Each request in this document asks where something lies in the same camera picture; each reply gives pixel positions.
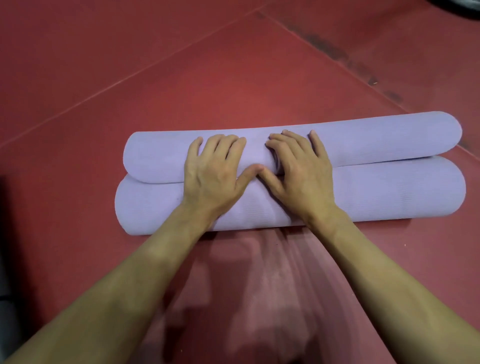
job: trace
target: person's left arm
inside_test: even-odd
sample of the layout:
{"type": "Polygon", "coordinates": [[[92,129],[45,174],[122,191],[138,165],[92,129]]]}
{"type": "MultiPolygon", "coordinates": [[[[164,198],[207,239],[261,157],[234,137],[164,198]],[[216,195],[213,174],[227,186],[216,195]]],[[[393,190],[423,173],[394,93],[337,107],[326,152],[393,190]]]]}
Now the person's left arm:
{"type": "Polygon", "coordinates": [[[131,256],[44,326],[7,364],[121,364],[142,341],[173,275],[214,221],[262,170],[238,178],[245,138],[215,135],[189,148],[182,203],[131,256]]]}

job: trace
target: person's right arm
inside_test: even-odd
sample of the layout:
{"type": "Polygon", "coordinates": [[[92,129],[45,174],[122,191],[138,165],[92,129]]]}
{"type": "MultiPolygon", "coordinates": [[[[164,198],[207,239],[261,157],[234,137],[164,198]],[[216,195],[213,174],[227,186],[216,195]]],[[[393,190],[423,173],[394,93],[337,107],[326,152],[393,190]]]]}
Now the person's right arm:
{"type": "Polygon", "coordinates": [[[270,135],[283,181],[260,173],[273,195],[302,218],[349,281],[397,363],[480,363],[479,332],[386,256],[335,204],[332,166],[315,132],[270,135]]]}

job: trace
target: tiled floor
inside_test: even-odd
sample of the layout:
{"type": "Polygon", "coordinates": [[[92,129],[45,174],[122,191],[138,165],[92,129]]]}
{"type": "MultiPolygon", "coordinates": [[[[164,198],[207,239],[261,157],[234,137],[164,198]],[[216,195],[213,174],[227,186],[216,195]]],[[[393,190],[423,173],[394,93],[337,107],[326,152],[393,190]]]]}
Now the tiled floor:
{"type": "MultiPolygon", "coordinates": [[[[7,19],[7,10],[12,15],[0,22],[11,47],[2,60],[1,130],[3,141],[13,138],[0,148],[0,170],[15,227],[9,244],[34,325],[50,320],[144,240],[123,232],[113,206],[125,173],[122,149],[134,131],[442,109],[464,125],[468,149],[480,148],[473,117],[480,76],[468,38],[480,24],[414,0],[371,0],[368,10],[358,2],[350,11],[341,1],[286,1],[253,11],[265,3],[0,5],[1,17],[7,19]],[[421,23],[466,32],[462,44],[444,31],[457,58],[445,58],[447,41],[418,40],[417,58],[403,54],[401,47],[413,47],[405,32],[420,32],[421,23]],[[404,40],[400,49],[389,48],[395,39],[404,40]],[[430,73],[423,74],[425,67],[430,73]],[[412,75],[425,78],[415,84],[412,75]]],[[[459,147],[446,156],[467,180],[458,212],[360,227],[480,328],[480,162],[459,147]]],[[[393,362],[333,260],[302,229],[207,235],[165,304],[166,315],[154,322],[135,362],[393,362]]]]}

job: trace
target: finger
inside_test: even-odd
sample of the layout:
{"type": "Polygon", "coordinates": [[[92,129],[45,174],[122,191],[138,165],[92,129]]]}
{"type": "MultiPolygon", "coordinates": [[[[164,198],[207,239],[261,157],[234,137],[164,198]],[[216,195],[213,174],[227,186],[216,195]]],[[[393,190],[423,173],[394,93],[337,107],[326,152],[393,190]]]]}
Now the finger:
{"type": "Polygon", "coordinates": [[[301,135],[295,134],[294,132],[291,132],[290,130],[284,130],[284,131],[282,131],[282,134],[286,135],[290,138],[295,139],[297,141],[298,145],[300,145],[300,148],[302,148],[302,150],[305,153],[315,154],[315,152],[312,149],[312,144],[310,143],[310,140],[308,140],[307,138],[304,138],[301,135]]]}
{"type": "Polygon", "coordinates": [[[235,186],[235,191],[238,196],[242,196],[251,180],[253,180],[258,173],[263,171],[265,167],[261,164],[252,164],[245,168],[241,175],[237,178],[237,184],[235,186]]]}
{"type": "Polygon", "coordinates": [[[270,134],[270,139],[278,140],[280,142],[285,142],[288,144],[290,147],[290,150],[292,151],[293,155],[296,158],[301,157],[304,155],[304,152],[300,145],[297,143],[297,141],[293,138],[290,138],[289,136],[283,135],[283,134],[270,134]]]}
{"type": "Polygon", "coordinates": [[[230,150],[228,151],[227,160],[229,162],[231,161],[231,163],[233,163],[235,167],[238,167],[240,163],[240,158],[246,144],[247,144],[247,139],[243,136],[242,138],[236,140],[230,147],[230,150]]]}
{"type": "Polygon", "coordinates": [[[267,167],[260,171],[258,175],[267,184],[270,191],[272,191],[273,196],[281,199],[281,196],[283,196],[285,192],[281,180],[279,180],[278,177],[267,167]]]}
{"type": "Polygon", "coordinates": [[[218,142],[218,146],[215,149],[215,156],[220,159],[225,159],[227,157],[228,151],[234,142],[238,140],[236,135],[224,136],[218,142]]]}
{"type": "Polygon", "coordinates": [[[313,148],[315,150],[315,154],[320,158],[327,158],[328,159],[328,155],[327,155],[327,151],[325,150],[325,146],[322,143],[322,141],[320,140],[320,138],[318,137],[317,132],[315,130],[310,131],[310,133],[308,134],[308,137],[312,141],[312,145],[313,145],[313,148]]]}
{"type": "Polygon", "coordinates": [[[280,160],[280,163],[283,166],[284,171],[290,171],[290,167],[293,163],[297,161],[297,159],[293,155],[292,150],[290,149],[288,144],[286,142],[280,142],[276,139],[271,139],[267,140],[265,145],[275,151],[278,159],[280,160]]]}
{"type": "Polygon", "coordinates": [[[212,135],[210,138],[207,139],[205,144],[205,148],[202,151],[202,156],[211,156],[213,152],[215,152],[215,148],[218,145],[220,139],[222,139],[223,134],[212,135]]]}
{"type": "Polygon", "coordinates": [[[195,157],[198,156],[198,149],[202,145],[202,142],[204,139],[199,136],[197,139],[195,139],[192,144],[188,147],[188,152],[187,152],[187,161],[194,159],[195,157]]]}

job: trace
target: dark object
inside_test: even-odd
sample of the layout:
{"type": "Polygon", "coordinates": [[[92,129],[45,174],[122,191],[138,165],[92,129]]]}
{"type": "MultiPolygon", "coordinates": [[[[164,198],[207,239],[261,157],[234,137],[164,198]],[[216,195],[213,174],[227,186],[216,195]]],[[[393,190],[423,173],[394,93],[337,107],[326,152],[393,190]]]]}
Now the dark object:
{"type": "Polygon", "coordinates": [[[431,4],[467,19],[480,20],[480,0],[428,0],[431,4]]]}

